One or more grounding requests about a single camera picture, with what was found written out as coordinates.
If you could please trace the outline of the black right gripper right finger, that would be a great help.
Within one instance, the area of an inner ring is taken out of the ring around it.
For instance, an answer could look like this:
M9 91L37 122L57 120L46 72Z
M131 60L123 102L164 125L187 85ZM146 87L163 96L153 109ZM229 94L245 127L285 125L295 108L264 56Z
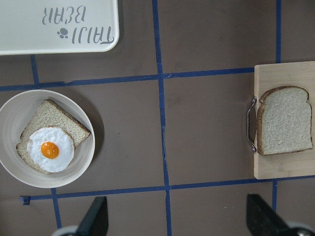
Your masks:
M296 235L258 194L247 195L246 224L252 236Z

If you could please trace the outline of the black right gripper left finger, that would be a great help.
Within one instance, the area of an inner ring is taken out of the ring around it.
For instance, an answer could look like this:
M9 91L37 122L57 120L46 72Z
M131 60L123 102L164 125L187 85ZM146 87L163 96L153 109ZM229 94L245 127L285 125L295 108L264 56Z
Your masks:
M106 236L109 228L107 198L96 197L79 224L78 236Z

